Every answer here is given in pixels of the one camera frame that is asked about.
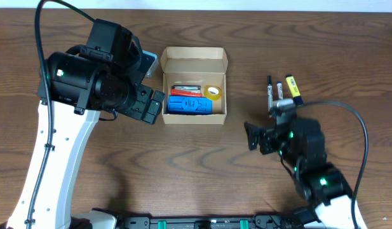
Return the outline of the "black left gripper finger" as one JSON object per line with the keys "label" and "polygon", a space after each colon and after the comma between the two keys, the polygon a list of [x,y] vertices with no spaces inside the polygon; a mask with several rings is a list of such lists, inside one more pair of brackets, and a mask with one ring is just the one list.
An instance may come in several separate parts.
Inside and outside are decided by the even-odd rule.
{"label": "black left gripper finger", "polygon": [[152,99],[155,102],[162,104],[165,99],[165,93],[160,92],[160,91],[155,91]]}
{"label": "black left gripper finger", "polygon": [[161,112],[161,103],[156,100],[152,100],[149,106],[145,109],[142,121],[148,124],[155,124],[158,115]]}

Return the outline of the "yellow highlighter pen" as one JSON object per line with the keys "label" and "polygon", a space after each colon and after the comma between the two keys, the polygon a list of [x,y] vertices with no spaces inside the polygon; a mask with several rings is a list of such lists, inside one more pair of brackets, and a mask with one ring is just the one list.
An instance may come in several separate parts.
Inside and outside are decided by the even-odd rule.
{"label": "yellow highlighter pen", "polygon": [[301,97],[301,94],[299,92],[299,89],[298,89],[297,83],[295,81],[295,78],[291,74],[289,74],[289,75],[285,76],[285,79],[286,79],[288,88],[290,90],[290,93],[292,95],[292,98],[294,100],[295,105],[296,106],[303,105],[304,101],[303,101],[303,99]]}

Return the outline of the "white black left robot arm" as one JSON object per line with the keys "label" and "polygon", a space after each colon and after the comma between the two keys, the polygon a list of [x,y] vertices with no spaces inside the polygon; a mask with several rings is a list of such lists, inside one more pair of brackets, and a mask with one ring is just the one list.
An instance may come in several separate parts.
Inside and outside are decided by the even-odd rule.
{"label": "white black left robot arm", "polygon": [[158,58],[128,29],[97,19],[85,45],[55,52],[46,63],[36,143],[6,228],[121,228],[123,219],[106,210],[72,215],[74,185],[102,111],[155,123],[165,95],[142,80],[157,68]]}

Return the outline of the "blue whiteboard marker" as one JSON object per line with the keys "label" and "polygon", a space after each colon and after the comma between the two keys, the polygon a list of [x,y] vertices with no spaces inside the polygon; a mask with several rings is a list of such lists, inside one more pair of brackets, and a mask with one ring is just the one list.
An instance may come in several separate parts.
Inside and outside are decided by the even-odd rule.
{"label": "blue whiteboard marker", "polygon": [[282,82],[278,81],[277,84],[278,99],[283,100],[283,85]]}

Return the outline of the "black whiteboard marker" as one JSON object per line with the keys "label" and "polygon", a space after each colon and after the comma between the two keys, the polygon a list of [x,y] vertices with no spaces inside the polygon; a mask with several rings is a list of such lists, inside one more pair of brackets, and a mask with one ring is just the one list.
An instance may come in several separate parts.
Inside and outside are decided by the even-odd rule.
{"label": "black whiteboard marker", "polygon": [[272,77],[267,77],[267,104],[268,110],[270,111],[273,106],[273,84],[272,84]]}

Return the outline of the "yellow tape roll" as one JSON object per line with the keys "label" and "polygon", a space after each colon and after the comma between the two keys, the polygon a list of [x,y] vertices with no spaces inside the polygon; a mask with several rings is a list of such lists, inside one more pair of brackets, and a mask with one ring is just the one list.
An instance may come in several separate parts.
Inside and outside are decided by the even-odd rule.
{"label": "yellow tape roll", "polygon": [[222,91],[219,87],[207,85],[205,87],[204,96],[212,101],[217,101],[221,98]]}

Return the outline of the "brown cardboard box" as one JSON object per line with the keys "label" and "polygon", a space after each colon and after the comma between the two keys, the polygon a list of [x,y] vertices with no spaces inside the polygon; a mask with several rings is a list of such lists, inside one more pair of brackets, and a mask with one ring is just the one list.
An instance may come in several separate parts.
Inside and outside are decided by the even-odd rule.
{"label": "brown cardboard box", "polygon": [[[162,117],[166,124],[224,124],[227,116],[226,51],[220,47],[168,46],[160,57],[163,71]],[[212,102],[212,114],[173,114],[168,101],[173,86],[200,86],[201,93],[208,87],[220,88],[220,97]]]}

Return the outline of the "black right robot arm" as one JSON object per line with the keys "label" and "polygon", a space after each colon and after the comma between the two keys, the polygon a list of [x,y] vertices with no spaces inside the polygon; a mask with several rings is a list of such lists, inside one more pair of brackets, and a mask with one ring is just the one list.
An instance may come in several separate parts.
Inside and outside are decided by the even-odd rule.
{"label": "black right robot arm", "polygon": [[299,196],[309,205],[276,225],[280,228],[366,228],[354,192],[342,172],[328,162],[325,136],[317,120],[284,114],[263,128],[246,122],[250,150],[277,153]]}

